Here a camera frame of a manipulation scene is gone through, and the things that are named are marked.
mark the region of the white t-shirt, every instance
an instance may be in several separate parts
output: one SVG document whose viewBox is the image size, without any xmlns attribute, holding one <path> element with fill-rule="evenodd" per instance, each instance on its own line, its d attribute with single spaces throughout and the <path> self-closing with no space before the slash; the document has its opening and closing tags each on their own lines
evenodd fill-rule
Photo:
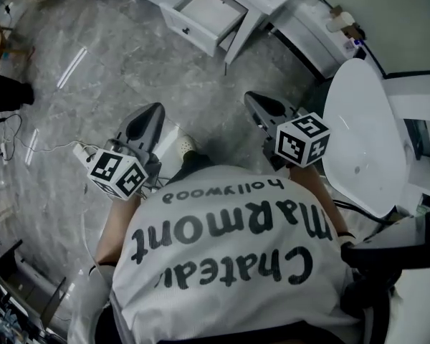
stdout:
<svg viewBox="0 0 430 344">
<path fill-rule="evenodd" d="M 217 166 L 143 202 L 113 291 L 137 343 L 304 320 L 352 344 L 357 320 L 339 306 L 350 281 L 314 195 L 286 178 Z"/>
</svg>

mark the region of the white connector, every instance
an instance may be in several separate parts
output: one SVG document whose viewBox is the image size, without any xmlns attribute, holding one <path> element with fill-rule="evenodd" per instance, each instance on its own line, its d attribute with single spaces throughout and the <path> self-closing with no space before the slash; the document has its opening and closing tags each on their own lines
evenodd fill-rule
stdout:
<svg viewBox="0 0 430 344">
<path fill-rule="evenodd" d="M 81 144 L 76 144 L 73 148 L 73 154 L 76 155 L 78 160 L 83 164 L 83 166 L 87 169 L 90 167 L 90 162 L 88 159 L 90 158 L 90 154 L 83 148 Z"/>
<path fill-rule="evenodd" d="M 1 159 L 3 160 L 3 164 L 8 164 L 8 154 L 6 153 L 5 143 L 0 144 L 0 151 L 1 151 Z"/>
</svg>

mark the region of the open drawer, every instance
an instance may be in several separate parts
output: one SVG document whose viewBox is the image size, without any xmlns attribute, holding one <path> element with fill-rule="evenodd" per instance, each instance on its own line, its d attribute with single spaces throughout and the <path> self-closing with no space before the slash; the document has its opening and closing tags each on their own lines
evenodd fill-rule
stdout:
<svg viewBox="0 0 430 344">
<path fill-rule="evenodd" d="M 182 0 L 159 7 L 170 29 L 210 56 L 247 13 L 234 0 Z"/>
</svg>

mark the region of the table leg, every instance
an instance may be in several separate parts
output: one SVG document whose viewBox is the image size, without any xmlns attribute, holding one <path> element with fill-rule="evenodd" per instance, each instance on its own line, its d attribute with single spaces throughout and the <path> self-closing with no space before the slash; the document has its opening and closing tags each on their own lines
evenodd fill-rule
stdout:
<svg viewBox="0 0 430 344">
<path fill-rule="evenodd" d="M 231 64 L 236 58 L 245 41 L 249 38 L 250 34 L 255 28 L 261 23 L 266 14 L 262 13 L 258 9 L 250 9 L 242 22 L 239 31 L 237 32 L 234 41 L 224 58 L 225 63 Z"/>
</svg>

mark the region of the white oval basin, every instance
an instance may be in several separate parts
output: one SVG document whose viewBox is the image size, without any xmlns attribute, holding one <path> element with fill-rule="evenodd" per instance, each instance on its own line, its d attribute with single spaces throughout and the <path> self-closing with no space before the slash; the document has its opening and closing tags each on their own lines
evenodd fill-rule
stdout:
<svg viewBox="0 0 430 344">
<path fill-rule="evenodd" d="M 400 199 L 406 155 L 381 79 L 361 59 L 336 73 L 323 120 L 331 129 L 323 167 L 331 186 L 377 217 Z"/>
</svg>

